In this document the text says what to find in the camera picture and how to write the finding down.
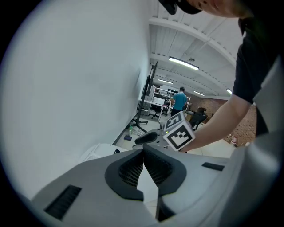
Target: black shirt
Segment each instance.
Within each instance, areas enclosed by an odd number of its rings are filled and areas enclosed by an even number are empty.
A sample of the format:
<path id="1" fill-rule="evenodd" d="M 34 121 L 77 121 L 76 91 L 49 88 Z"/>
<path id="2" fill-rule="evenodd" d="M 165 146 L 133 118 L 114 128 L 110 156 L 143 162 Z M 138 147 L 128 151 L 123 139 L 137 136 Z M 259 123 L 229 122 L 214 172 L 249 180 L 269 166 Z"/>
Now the black shirt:
<path id="1" fill-rule="evenodd" d="M 246 32 L 237 53 L 236 80 L 233 94 L 253 104 L 254 96 L 276 59 L 268 29 L 254 18 L 239 20 L 242 33 Z M 268 132 L 266 124 L 257 110 L 256 135 Z"/>

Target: blue shirt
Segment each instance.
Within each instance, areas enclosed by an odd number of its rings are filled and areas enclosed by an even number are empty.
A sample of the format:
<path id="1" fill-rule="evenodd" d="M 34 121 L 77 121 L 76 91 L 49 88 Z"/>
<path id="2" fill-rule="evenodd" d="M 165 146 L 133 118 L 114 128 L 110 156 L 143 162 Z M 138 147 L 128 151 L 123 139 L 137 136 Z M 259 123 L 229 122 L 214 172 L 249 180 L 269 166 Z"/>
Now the blue shirt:
<path id="1" fill-rule="evenodd" d="M 183 106 L 185 105 L 186 102 L 186 95 L 184 93 L 178 93 L 175 94 L 173 99 L 176 101 L 174 104 L 174 109 L 175 110 L 182 110 Z"/>

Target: ceiling light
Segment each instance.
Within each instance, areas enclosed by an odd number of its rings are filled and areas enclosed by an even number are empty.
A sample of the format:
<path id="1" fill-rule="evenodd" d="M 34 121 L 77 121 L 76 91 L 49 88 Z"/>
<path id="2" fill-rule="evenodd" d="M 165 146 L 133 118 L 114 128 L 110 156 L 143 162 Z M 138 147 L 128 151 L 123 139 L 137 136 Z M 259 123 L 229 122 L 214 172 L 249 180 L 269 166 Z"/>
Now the ceiling light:
<path id="1" fill-rule="evenodd" d="M 181 64 L 181 65 L 183 65 L 183 66 L 192 68 L 192 69 L 194 69 L 194 70 L 199 70 L 199 67 L 197 67 L 197 66 L 195 66 L 195 65 L 193 65 L 193 64 L 190 64 L 190 63 L 188 63 L 188 62 L 182 61 L 182 60 L 180 60 L 180 59 L 176 59 L 176 58 L 170 57 L 169 60 L 170 60 L 171 62 L 175 62 L 175 63 Z"/>
<path id="2" fill-rule="evenodd" d="M 172 82 L 169 82 L 169 81 L 166 81 L 166 80 L 160 80 L 159 81 L 162 81 L 162 82 L 165 82 L 165 83 L 170 83 L 170 84 L 173 84 Z"/>
<path id="3" fill-rule="evenodd" d="M 226 91 L 228 91 L 230 94 L 232 94 L 232 91 L 230 89 L 226 89 Z"/>
<path id="4" fill-rule="evenodd" d="M 195 93 L 197 93 L 197 94 L 199 94 L 199 95 L 202 95 L 202 96 L 204 96 L 204 94 L 201 94 L 201 93 L 199 93 L 199 92 L 197 92 L 197 91 L 194 91 Z"/>

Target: tiled floor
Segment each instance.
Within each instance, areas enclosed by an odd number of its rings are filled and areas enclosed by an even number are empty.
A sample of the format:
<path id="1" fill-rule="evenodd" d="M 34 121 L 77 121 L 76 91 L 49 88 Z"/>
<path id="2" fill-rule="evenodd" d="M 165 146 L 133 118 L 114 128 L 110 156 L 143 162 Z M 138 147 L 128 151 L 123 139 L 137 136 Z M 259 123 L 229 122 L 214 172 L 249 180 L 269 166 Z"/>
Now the tiled floor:
<path id="1" fill-rule="evenodd" d="M 168 119 L 170 116 L 166 117 L 165 115 L 162 115 L 161 122 Z M 152 117 L 148 116 L 142 116 L 140 118 L 140 121 L 148 121 L 148 124 L 141 124 L 140 126 L 145 129 L 146 131 L 150 131 L 152 129 L 157 129 L 160 126 L 160 123 L 158 122 L 158 119 L 155 117 L 151 119 Z M 137 139 L 139 136 L 135 133 L 133 133 L 132 141 L 126 141 L 124 140 L 124 136 L 127 135 L 128 132 L 125 131 L 124 134 L 121 136 L 119 141 L 117 142 L 116 146 L 132 150 L 132 146 L 135 145 L 135 139 Z M 197 154 L 197 155 L 204 155 L 204 156 L 213 156 L 213 157 L 225 157 L 230 158 L 231 154 L 234 151 L 234 147 L 230 144 L 228 144 L 225 140 L 219 140 L 212 144 L 209 144 L 207 146 L 194 149 L 189 151 L 188 153 L 191 154 Z M 152 181 L 147 169 L 144 167 L 143 171 L 139 177 L 138 186 L 137 189 L 142 191 L 144 194 L 144 204 L 146 208 L 149 210 L 149 212 L 155 217 L 156 215 L 156 209 L 157 209 L 157 198 L 158 198 L 158 188 L 155 185 L 155 183 Z"/>

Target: white cube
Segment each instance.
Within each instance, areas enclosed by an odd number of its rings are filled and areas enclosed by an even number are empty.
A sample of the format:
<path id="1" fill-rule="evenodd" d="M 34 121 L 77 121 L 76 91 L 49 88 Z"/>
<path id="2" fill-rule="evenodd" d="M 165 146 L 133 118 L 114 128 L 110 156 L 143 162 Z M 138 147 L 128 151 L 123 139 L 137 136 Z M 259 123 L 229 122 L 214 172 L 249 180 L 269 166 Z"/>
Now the white cube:
<path id="1" fill-rule="evenodd" d="M 195 139 L 193 129 L 183 112 L 172 116 L 165 123 L 163 138 L 175 150 L 179 151 Z"/>

